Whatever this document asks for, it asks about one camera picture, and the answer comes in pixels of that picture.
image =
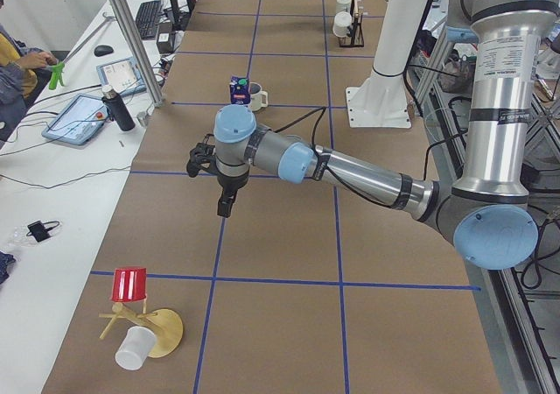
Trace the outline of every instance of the tablet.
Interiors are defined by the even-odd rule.
[[[111,85],[121,96],[137,94],[146,90],[137,59],[134,57],[97,66],[97,74],[102,86]]]
[[[46,126],[41,136],[82,145],[101,129],[107,117],[107,108],[100,97],[80,94]]]

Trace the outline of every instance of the keyboard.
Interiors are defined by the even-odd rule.
[[[153,39],[158,35],[158,24],[162,14],[163,3],[161,0],[143,2],[136,14],[136,28],[140,38]]]

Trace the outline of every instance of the black bottle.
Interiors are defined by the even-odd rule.
[[[130,116],[129,110],[124,105],[123,98],[116,93],[111,85],[101,88],[103,92],[102,101],[107,107],[108,117],[115,120],[122,131],[134,129],[134,120]]]

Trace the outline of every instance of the white mug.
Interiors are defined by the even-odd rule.
[[[334,17],[334,25],[332,25],[332,33],[339,38],[348,35],[348,27],[352,25],[352,15],[346,11],[337,13]]]
[[[341,13],[342,11],[350,12],[350,5],[352,0],[336,0],[336,9],[334,14]]]
[[[251,95],[251,102],[248,105],[251,111],[255,112],[269,106],[269,93],[263,90],[261,85],[251,81],[248,85],[248,92]]]
[[[156,345],[156,335],[149,328],[134,326],[129,328],[121,347],[115,353],[115,360],[126,370],[142,368],[146,357]]]

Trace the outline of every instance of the green clamp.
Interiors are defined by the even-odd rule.
[[[51,81],[49,82],[49,89],[54,90],[56,86],[60,82],[60,86],[64,86],[64,81],[62,81],[62,69],[64,68],[64,61],[59,62],[59,64],[55,64],[51,66],[52,74],[51,74]]]

